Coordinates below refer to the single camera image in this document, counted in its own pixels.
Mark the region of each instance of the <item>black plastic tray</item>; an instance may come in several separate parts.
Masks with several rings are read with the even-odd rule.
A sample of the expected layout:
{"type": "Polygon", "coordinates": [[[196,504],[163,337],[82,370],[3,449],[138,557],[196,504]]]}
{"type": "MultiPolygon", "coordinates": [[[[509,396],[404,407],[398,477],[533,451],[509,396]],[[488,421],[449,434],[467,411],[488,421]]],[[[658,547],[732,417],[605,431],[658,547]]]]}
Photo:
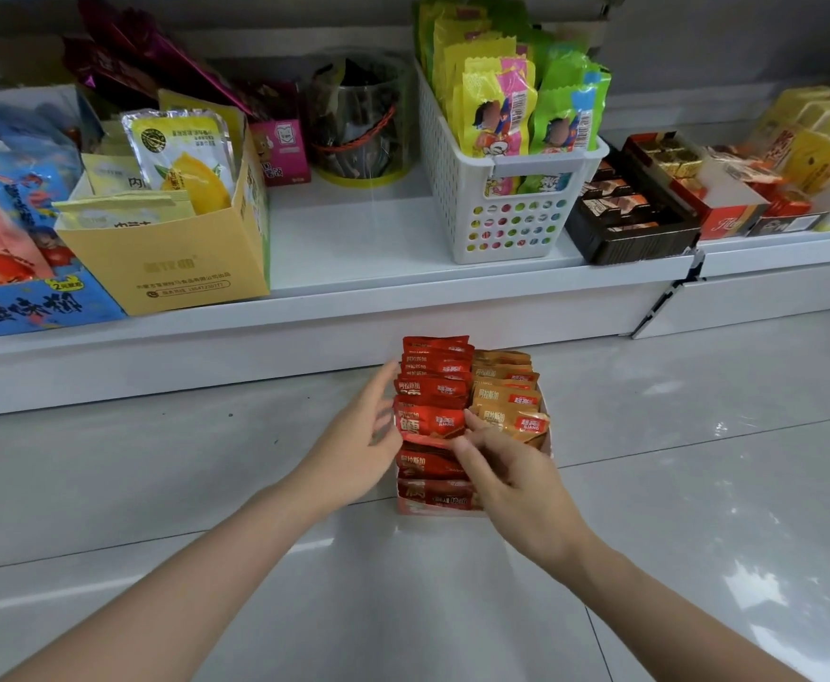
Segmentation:
{"type": "Polygon", "coordinates": [[[649,201],[664,206],[656,218],[658,227],[628,232],[610,232],[613,223],[603,223],[579,199],[569,213],[565,229],[582,256],[593,265],[643,261],[681,255],[696,247],[700,222],[613,145],[606,160],[626,182],[649,201]]]}

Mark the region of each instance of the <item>person's left hand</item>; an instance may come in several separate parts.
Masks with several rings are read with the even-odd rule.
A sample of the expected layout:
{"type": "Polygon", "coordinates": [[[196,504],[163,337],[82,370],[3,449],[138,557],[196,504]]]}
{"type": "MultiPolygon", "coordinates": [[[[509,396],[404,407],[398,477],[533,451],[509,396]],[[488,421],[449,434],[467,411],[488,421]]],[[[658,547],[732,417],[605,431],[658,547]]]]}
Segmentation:
{"type": "Polygon", "coordinates": [[[385,364],[327,426],[289,478],[318,495],[324,514],[358,500],[386,473],[402,447],[393,421],[393,400],[384,398],[398,361],[385,364]],[[374,434],[389,426],[381,439],[374,434]]]}

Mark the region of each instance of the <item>tiled floor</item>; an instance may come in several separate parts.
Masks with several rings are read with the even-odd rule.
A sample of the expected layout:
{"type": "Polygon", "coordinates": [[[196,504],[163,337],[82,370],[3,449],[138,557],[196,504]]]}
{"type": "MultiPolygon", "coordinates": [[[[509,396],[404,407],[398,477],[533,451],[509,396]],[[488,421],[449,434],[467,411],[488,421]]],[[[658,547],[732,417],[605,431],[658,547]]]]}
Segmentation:
{"type": "MultiPolygon", "coordinates": [[[[830,312],[530,351],[591,525],[830,682],[830,312]]],[[[284,475],[366,376],[1,416],[0,673],[284,475]]],[[[390,495],[312,529],[198,679],[648,679],[486,521],[390,495]]]]}

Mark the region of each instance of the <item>hand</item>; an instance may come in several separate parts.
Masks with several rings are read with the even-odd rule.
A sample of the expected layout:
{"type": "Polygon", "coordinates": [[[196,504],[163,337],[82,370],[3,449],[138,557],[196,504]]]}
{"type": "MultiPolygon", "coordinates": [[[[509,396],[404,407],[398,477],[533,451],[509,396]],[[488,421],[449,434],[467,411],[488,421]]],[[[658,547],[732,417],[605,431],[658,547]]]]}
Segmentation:
{"type": "Polygon", "coordinates": [[[554,461],[466,410],[466,435],[451,441],[500,536],[562,580],[591,535],[554,461]]]}
{"type": "Polygon", "coordinates": [[[383,397],[397,369],[397,361],[382,366],[289,475],[316,494],[324,515],[370,490],[402,447],[402,435],[392,425],[393,400],[383,397]],[[375,433],[387,426],[383,437],[372,443],[375,433]]]}

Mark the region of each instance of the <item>tile grout line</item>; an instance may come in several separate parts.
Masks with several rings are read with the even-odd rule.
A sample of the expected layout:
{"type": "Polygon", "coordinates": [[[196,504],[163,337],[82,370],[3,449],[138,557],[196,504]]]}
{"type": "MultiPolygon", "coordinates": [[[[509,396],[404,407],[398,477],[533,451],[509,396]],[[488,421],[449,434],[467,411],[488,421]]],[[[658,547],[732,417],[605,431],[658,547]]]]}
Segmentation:
{"type": "MultiPolygon", "coordinates": [[[[597,464],[599,462],[613,462],[616,459],[637,458],[641,455],[651,455],[652,453],[656,453],[656,452],[668,452],[670,450],[683,449],[684,447],[693,447],[693,446],[696,446],[696,445],[706,445],[708,443],[720,443],[723,440],[734,440],[736,438],[748,437],[750,435],[760,435],[760,434],[763,434],[763,433],[773,433],[775,431],[784,431],[784,430],[787,430],[788,428],[800,428],[804,425],[813,425],[815,423],[828,423],[828,422],[830,422],[830,418],[821,419],[819,421],[807,421],[806,423],[792,423],[791,425],[782,425],[779,428],[767,428],[767,429],[762,430],[762,431],[753,431],[751,433],[741,433],[739,435],[727,435],[727,437],[716,438],[714,440],[702,440],[702,441],[699,441],[698,443],[685,443],[684,445],[676,445],[676,446],[671,446],[671,447],[659,447],[658,449],[654,449],[654,450],[643,450],[642,452],[631,452],[631,453],[628,453],[626,455],[617,455],[613,458],[592,459],[592,460],[589,460],[587,462],[576,462],[575,464],[565,464],[563,466],[557,467],[557,469],[569,469],[569,468],[572,468],[572,467],[584,467],[585,465],[597,464]]],[[[386,497],[370,498],[369,500],[359,500],[358,502],[347,504],[346,507],[353,507],[356,504],[368,504],[368,503],[382,502],[383,500],[392,500],[395,497],[396,497],[395,495],[388,495],[386,497]]],[[[112,548],[124,548],[124,547],[128,547],[128,546],[138,546],[142,543],[149,543],[151,541],[164,541],[167,538],[181,538],[181,537],[185,537],[185,536],[193,536],[194,534],[197,534],[197,535],[205,534],[207,531],[209,531],[208,528],[206,528],[206,529],[196,529],[194,531],[185,531],[185,532],[180,533],[180,534],[172,534],[170,536],[161,536],[161,537],[155,537],[155,538],[143,538],[143,539],[140,539],[139,541],[127,541],[126,543],[117,543],[117,544],[113,544],[112,546],[102,546],[102,547],[96,547],[96,548],[87,548],[85,550],[75,550],[71,553],[62,553],[60,555],[55,555],[55,556],[34,557],[33,559],[30,559],[30,560],[21,560],[19,562],[3,563],[3,564],[0,565],[0,568],[2,568],[2,567],[14,567],[14,566],[17,566],[17,565],[28,565],[28,564],[34,563],[34,562],[43,562],[44,560],[54,560],[58,557],[72,557],[72,556],[77,556],[77,555],[83,555],[84,553],[95,553],[95,552],[100,551],[100,550],[110,550],[112,548]]]]}
{"type": "Polygon", "coordinates": [[[591,625],[591,633],[595,635],[595,643],[598,644],[598,651],[601,653],[601,660],[604,661],[604,670],[607,671],[607,676],[610,677],[610,682],[614,682],[614,676],[610,674],[610,665],[607,665],[607,657],[604,655],[604,650],[601,647],[601,641],[598,639],[598,631],[595,629],[595,622],[591,619],[591,611],[588,606],[583,606],[586,609],[586,616],[589,618],[591,625]]]}
{"type": "Polygon", "coordinates": [[[709,443],[720,443],[725,440],[736,440],[737,438],[746,438],[750,435],[762,435],[765,433],[775,433],[776,431],[786,431],[789,428],[802,428],[804,425],[816,425],[817,423],[829,423],[830,418],[821,419],[819,421],[807,421],[806,423],[792,423],[791,425],[781,425],[778,428],[766,428],[762,431],[752,431],[750,433],[739,433],[738,435],[727,435],[723,438],[713,438],[710,440],[701,440],[698,443],[684,443],[683,445],[674,445],[670,447],[659,447],[654,450],[643,450],[641,452],[629,452],[625,455],[616,455],[613,458],[603,459],[589,459],[587,462],[575,462],[573,464],[565,464],[557,469],[570,469],[572,467],[584,467],[585,465],[598,464],[599,462],[613,462],[615,459],[637,458],[641,455],[651,455],[656,452],[669,452],[671,450],[682,450],[684,447],[694,447],[697,445],[708,445],[709,443]]]}

